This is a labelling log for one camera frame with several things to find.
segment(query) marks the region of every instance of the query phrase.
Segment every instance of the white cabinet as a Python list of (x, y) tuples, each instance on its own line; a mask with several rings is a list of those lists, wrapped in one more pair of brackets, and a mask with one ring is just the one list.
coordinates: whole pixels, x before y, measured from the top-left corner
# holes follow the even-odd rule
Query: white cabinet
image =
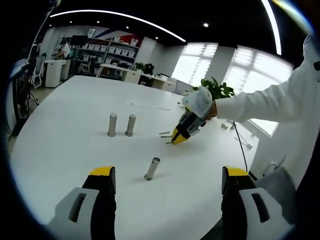
[(122, 80), (126, 83), (138, 84), (140, 73), (133, 71), (122, 71)]
[(173, 92), (175, 91), (175, 84), (166, 81), (166, 82), (164, 82), (164, 84), (163, 84), (162, 90), (173, 93)]

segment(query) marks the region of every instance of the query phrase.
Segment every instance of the floor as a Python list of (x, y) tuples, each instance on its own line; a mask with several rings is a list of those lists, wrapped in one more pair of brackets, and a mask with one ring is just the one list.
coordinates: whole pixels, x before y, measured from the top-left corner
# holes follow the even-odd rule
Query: floor
[[(45, 98), (47, 96), (49, 96), (49, 94), (51, 94), (53, 91), (55, 90), (55, 88), (37, 88), (32, 90), (32, 94), (34, 95), (34, 97), (38, 100), (38, 102), (41, 104), (43, 100), (45, 100)], [(33, 111), (37, 108), (37, 104), (35, 103), (34, 100), (30, 101), (29, 104), (29, 112), (30, 114), (33, 113)], [(16, 136), (11, 136), (8, 144), (7, 144), (7, 149), (8, 149), (8, 153), (11, 156), (12, 150), (14, 148), (15, 142), (17, 140)]]

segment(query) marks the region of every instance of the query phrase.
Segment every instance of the black ceiling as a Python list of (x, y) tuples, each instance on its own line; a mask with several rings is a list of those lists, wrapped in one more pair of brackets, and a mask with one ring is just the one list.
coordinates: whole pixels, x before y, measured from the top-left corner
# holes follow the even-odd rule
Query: black ceiling
[[(282, 58), (298, 65), (302, 60), (305, 34), (282, 9), (273, 3), (271, 5), (280, 32)], [(276, 54), (272, 27), (261, 0), (214, 0), (198, 4), (63, 0), (53, 14), (88, 9), (113, 11), (141, 18), (173, 32), (187, 43), (216, 42), (225, 46), (241, 45)], [(203, 23), (208, 23), (209, 27), (203, 27)], [(157, 41), (165, 46), (184, 44), (156, 27), (114, 14), (71, 13), (50, 18), (47, 24), (101, 26), (127, 31), (141, 37), (158, 37)]]

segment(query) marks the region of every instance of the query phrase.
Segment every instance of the green leaves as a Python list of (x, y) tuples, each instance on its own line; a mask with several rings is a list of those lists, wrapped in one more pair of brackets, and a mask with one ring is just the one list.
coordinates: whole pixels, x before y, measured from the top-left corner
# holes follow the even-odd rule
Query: green leaves
[(225, 82), (219, 85), (215, 78), (211, 77), (211, 79), (212, 80), (202, 79), (201, 85), (209, 90), (212, 95), (212, 100), (230, 98), (235, 95), (234, 89), (227, 86)]

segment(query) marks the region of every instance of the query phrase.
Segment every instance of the potted plant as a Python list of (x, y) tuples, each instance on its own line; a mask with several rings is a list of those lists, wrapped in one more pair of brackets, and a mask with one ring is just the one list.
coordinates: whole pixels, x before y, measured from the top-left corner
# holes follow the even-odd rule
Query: potted plant
[[(235, 95), (234, 89), (227, 86), (225, 82), (219, 85), (217, 80), (215, 80), (213, 77), (211, 78), (212, 80), (202, 79), (201, 85), (209, 90), (212, 95), (212, 100), (230, 98)], [(197, 91), (198, 88), (199, 87), (194, 86), (193, 90)]]
[(146, 65), (142, 62), (137, 62), (135, 64), (135, 68), (137, 69), (138, 72), (143, 72), (145, 70)]

